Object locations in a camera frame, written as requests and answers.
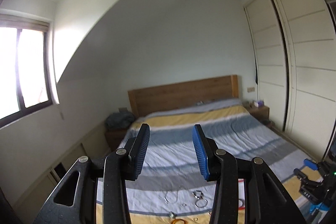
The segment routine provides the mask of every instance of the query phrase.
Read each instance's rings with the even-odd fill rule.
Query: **wooden headboard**
[[[132,112],[142,117],[156,111],[189,107],[199,101],[238,98],[237,75],[129,90]]]

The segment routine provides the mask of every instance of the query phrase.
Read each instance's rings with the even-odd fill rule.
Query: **ribbed rubber pad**
[[[199,135],[199,132],[196,126],[194,126],[193,128],[193,143],[194,143],[194,148],[196,152],[199,170],[202,176],[204,177],[204,179],[207,180],[210,176],[209,169],[208,169],[208,157],[205,153],[205,149],[204,149],[203,143],[201,141],[201,137]]]
[[[150,128],[149,128],[149,125],[142,124],[141,127],[143,127],[143,126],[146,127],[145,128],[145,134],[143,136],[142,144],[139,147],[138,155],[137,155],[137,157],[135,159],[135,164],[134,164],[135,177],[136,178],[141,173],[142,166],[143,166],[143,161],[145,160],[146,151],[147,151],[147,147],[148,147],[148,143],[149,143],[149,138],[150,138]]]

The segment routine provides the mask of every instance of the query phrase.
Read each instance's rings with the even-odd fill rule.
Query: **metal screw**
[[[89,158],[87,156],[81,156],[78,160],[81,163],[85,163],[85,162],[87,162],[89,160]]]
[[[118,155],[125,155],[126,154],[126,149],[125,148],[119,148],[117,149],[117,154]]]
[[[264,162],[262,158],[258,158],[258,157],[254,158],[253,161],[254,161],[255,164],[262,164]]]
[[[224,149],[217,149],[216,154],[218,156],[224,156],[226,154],[226,151]]]
[[[174,219],[174,218],[176,218],[176,214],[174,212],[169,212],[169,217],[171,219]]]

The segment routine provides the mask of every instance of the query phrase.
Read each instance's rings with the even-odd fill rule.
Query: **nightstand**
[[[255,117],[258,121],[268,120],[269,117],[269,107],[261,106],[261,107],[246,107],[246,110]]]
[[[111,151],[115,151],[124,139],[128,128],[109,130],[105,132],[105,138]]]

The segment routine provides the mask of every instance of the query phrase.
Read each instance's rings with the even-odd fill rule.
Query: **wardrobe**
[[[316,160],[335,131],[336,35],[325,0],[253,0],[245,6],[258,99],[277,130]]]

